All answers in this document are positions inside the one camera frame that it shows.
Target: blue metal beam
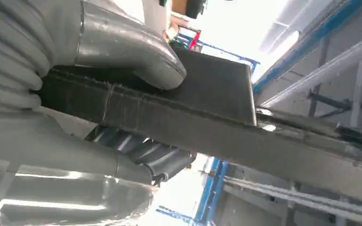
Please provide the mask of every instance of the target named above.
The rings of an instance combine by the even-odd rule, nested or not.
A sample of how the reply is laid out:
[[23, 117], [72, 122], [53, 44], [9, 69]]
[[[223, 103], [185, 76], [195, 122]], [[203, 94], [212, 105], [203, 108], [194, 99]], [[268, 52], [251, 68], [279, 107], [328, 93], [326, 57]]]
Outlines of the blue metal beam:
[[[219, 165], [220, 165], [220, 159], [215, 158], [213, 160], [213, 164], [212, 164], [210, 171], [216, 171], [218, 169]], [[196, 215], [195, 215], [195, 220], [198, 222], [201, 222], [203, 220], [203, 216], [204, 216], [205, 211], [208, 206], [209, 196], [212, 193], [212, 191], [214, 190], [213, 182], [214, 182], [213, 177], [208, 176], [205, 187], [203, 188], [202, 197], [200, 198], [200, 203], [199, 203]]]
[[207, 215], [208, 222], [212, 222], [214, 220], [214, 215], [216, 214], [216, 209], [217, 209], [217, 203], [220, 198], [220, 194], [222, 192], [223, 185], [224, 185], [224, 176], [227, 173], [227, 168], [228, 168], [228, 162], [223, 161], [221, 169], [219, 168], [220, 173], [218, 176], [216, 190], [214, 192], [214, 197], [213, 197], [212, 203], [209, 208], [209, 214]]
[[361, 6], [362, 0], [347, 0], [337, 13], [331, 15], [319, 28], [300, 41], [288, 55], [280, 59], [270, 70], [268, 70], [254, 85], [253, 92], [255, 94], [260, 92], [272, 80], [280, 77], [292, 68], [300, 59], [313, 50], [322, 38], [339, 28], [343, 22], [355, 14]]

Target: metal rod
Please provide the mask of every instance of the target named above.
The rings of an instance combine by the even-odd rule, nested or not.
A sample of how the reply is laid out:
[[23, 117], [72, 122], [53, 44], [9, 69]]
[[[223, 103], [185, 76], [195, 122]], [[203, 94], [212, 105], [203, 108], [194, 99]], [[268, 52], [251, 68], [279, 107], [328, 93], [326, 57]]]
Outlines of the metal rod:
[[306, 91], [311, 87], [337, 76], [337, 73], [346, 69], [352, 64], [362, 60], [362, 41], [352, 46], [334, 59], [328, 61], [322, 67], [314, 70], [308, 76], [300, 79], [282, 92], [268, 99], [261, 104], [262, 107], [271, 107], [274, 104], [291, 97], [292, 95]]
[[[328, 53], [328, 47], [329, 47], [330, 39], [331, 39], [330, 36], [326, 36], [322, 41], [321, 55], [320, 55], [318, 67], [323, 66], [325, 64], [326, 60], [327, 60], [327, 53]], [[318, 95], [320, 93], [320, 87], [321, 87], [321, 83], [316, 85], [313, 88], [312, 94]], [[309, 108], [309, 115], [308, 116], [311, 117], [311, 118], [314, 118], [314, 115], [316, 113], [316, 109], [317, 109], [317, 100], [312, 99], [311, 102], [310, 102], [310, 108]]]
[[254, 183], [254, 182], [251, 182], [251, 181], [242, 181], [242, 180], [233, 179], [233, 178], [227, 179], [226, 182], [241, 186], [243, 188], [258, 191], [258, 192], [261, 192], [263, 194], [268, 194], [268, 195], [271, 195], [271, 196], [274, 196], [274, 197], [278, 197], [280, 199], [284, 199], [284, 200], [287, 200], [287, 201], [292, 201], [292, 202], [295, 202], [297, 204], [300, 204], [300, 205], [303, 205], [303, 206], [306, 206], [306, 207], [309, 207], [309, 208], [313, 208], [313, 209], [317, 209], [317, 210], [320, 210], [320, 211], [328, 212], [328, 213], [331, 213], [331, 214], [335, 214], [337, 216], [342, 216], [342, 217], [345, 217], [347, 219], [362, 223], [362, 213], [360, 211], [358, 211], [358, 209], [362, 208], [360, 206], [350, 206], [351, 209], [346, 210], [345, 208], [339, 208], [338, 206], [335, 206], [335, 205], [330, 204], [330, 203], [323, 204], [323, 203], [320, 203], [320, 202], [314, 202], [311, 199], [306, 199], [306, 198], [299, 197], [299, 196], [302, 196], [303, 193], [292, 192], [290, 190], [283, 189], [283, 188], [275, 188], [274, 187], [273, 189], [269, 189], [269, 188], [265, 188], [263, 185], [261, 185], [259, 183]]
[[[361, 110], [361, 98], [362, 98], [362, 60], [359, 63], [359, 67], [357, 69], [357, 76], [356, 76], [356, 84], [354, 85], [354, 94], [353, 94], [353, 105], [352, 105], [352, 114], [350, 115], [350, 126], [357, 127], [360, 110]], [[347, 150], [355, 149], [354, 147], [348, 146], [346, 147]], [[341, 201], [349, 202], [349, 199], [341, 196]], [[337, 226], [345, 226], [346, 219], [343, 217], [337, 217], [336, 219]]]

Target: metal pipe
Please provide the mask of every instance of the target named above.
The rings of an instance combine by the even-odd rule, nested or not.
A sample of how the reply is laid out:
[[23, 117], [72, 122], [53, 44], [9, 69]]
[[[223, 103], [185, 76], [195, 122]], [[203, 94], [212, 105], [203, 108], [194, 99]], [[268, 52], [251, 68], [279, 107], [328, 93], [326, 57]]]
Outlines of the metal pipe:
[[300, 79], [298, 82], [292, 84], [282, 92], [276, 94], [261, 104], [262, 107], [271, 107], [274, 104], [285, 100], [292, 95], [306, 91], [311, 87], [328, 81], [332, 77], [337, 76], [337, 73], [346, 69], [348, 66], [358, 63], [362, 60], [362, 41], [352, 46], [349, 50], [338, 55], [334, 59], [328, 61], [322, 67], [314, 70], [308, 76]]
[[[362, 108], [361, 104], [362, 98], [362, 60], [359, 63], [357, 68], [356, 84], [354, 85], [354, 94], [353, 94], [353, 104], [352, 104], [352, 114], [350, 115], [350, 126], [357, 127], [359, 121], [360, 110]], [[347, 146], [348, 151], [354, 152], [355, 147]], [[349, 199], [341, 196], [341, 201], [349, 202]], [[346, 219], [342, 217], [337, 217], [336, 219], [337, 226], [345, 226]]]
[[81, 3], [76, 65], [135, 68], [136, 75], [160, 89], [173, 89], [183, 82], [186, 70], [159, 34], [122, 15]]
[[[283, 188], [265, 186], [251, 181], [243, 181], [234, 178], [227, 178], [226, 182], [362, 223], [361, 206], [356, 206], [304, 193], [293, 192]], [[317, 202], [315, 201], [316, 199], [321, 199], [322, 201], [325, 202]]]

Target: ceiling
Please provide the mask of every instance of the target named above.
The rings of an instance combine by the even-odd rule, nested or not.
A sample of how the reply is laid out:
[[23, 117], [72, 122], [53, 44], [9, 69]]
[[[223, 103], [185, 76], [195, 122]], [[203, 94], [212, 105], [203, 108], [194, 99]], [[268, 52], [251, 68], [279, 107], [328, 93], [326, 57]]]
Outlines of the ceiling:
[[[333, 59], [340, 53], [346, 51], [351, 46], [355, 45], [362, 39], [362, 9], [356, 16], [351, 18], [346, 25], [335, 31], [330, 36], [330, 44], [327, 51], [327, 61]], [[260, 94], [256, 97], [256, 103], [260, 105], [280, 91], [286, 89], [291, 84], [295, 83], [302, 76], [308, 75], [314, 69], [318, 68], [319, 58], [321, 54], [321, 44], [305, 58], [300, 60], [287, 73], [271, 82]], [[346, 101], [353, 99], [354, 87], [356, 84], [357, 66], [352, 65], [350, 68], [341, 71], [339, 76], [330, 79], [321, 85], [320, 94], [334, 100]], [[278, 102], [271, 108], [299, 114], [308, 115], [310, 100], [307, 98], [309, 89], [305, 92], [292, 96], [284, 101]], [[316, 116], [329, 113], [335, 108], [318, 103], [316, 108]], [[335, 115], [326, 118], [328, 121], [350, 125], [351, 111], [343, 114]], [[359, 118], [359, 128], [362, 128], [362, 111]]]

